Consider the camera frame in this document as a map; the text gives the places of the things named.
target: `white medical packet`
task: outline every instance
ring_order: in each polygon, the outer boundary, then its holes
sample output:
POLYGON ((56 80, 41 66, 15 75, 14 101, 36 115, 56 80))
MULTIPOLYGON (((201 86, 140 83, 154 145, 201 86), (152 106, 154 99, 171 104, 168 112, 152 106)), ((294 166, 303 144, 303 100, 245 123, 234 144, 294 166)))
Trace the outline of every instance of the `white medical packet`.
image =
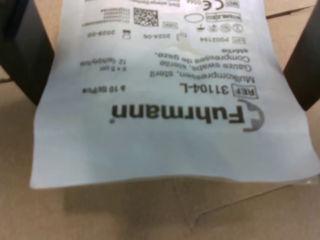
POLYGON ((31 187, 320 173, 263 0, 64 0, 31 187))

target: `qr code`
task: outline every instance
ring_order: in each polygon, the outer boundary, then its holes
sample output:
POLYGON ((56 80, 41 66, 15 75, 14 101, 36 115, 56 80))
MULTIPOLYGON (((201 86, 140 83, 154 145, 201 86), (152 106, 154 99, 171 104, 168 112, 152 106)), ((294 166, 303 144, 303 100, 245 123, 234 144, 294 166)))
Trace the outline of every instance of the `qr code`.
POLYGON ((134 23, 143 27, 158 27, 158 11, 141 8, 133 9, 134 23))

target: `ce mark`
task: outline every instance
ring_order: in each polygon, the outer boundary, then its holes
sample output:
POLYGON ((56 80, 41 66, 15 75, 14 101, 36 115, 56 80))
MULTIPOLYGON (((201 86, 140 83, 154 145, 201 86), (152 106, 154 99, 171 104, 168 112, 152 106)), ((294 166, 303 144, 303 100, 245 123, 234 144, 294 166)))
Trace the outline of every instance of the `ce mark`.
MULTIPOLYGON (((214 1, 220 3, 220 6, 217 7, 216 10, 220 10, 224 8, 225 4, 222 0, 214 0, 214 1)), ((203 3, 204 3, 204 6, 206 7, 203 9, 204 11, 210 10, 212 8, 212 3, 210 1, 203 1, 203 3)))

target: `paper packaging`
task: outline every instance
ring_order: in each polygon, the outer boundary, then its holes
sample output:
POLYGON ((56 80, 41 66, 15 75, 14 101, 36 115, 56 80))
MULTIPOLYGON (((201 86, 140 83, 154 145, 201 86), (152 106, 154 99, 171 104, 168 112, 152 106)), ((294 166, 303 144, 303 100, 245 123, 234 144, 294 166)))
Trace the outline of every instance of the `paper packaging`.
POLYGON ((35 118, 33 188, 320 172, 263 1, 197 3, 64 1, 35 118))

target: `brown cardboard box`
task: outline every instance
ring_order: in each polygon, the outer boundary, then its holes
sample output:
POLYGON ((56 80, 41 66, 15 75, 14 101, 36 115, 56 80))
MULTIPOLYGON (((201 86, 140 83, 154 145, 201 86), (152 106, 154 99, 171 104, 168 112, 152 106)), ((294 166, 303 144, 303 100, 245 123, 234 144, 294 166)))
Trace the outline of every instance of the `brown cardboard box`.
MULTIPOLYGON (((61 0, 36 1, 55 46, 61 0)), ((315 1, 267 0, 267 15, 315 1)), ((285 66, 312 8, 270 19, 285 66)), ((35 107, 0 84, 0 240, 317 240, 320 186, 239 184, 176 178, 35 191, 29 189, 35 107)), ((308 112, 320 146, 320 103, 308 112)))

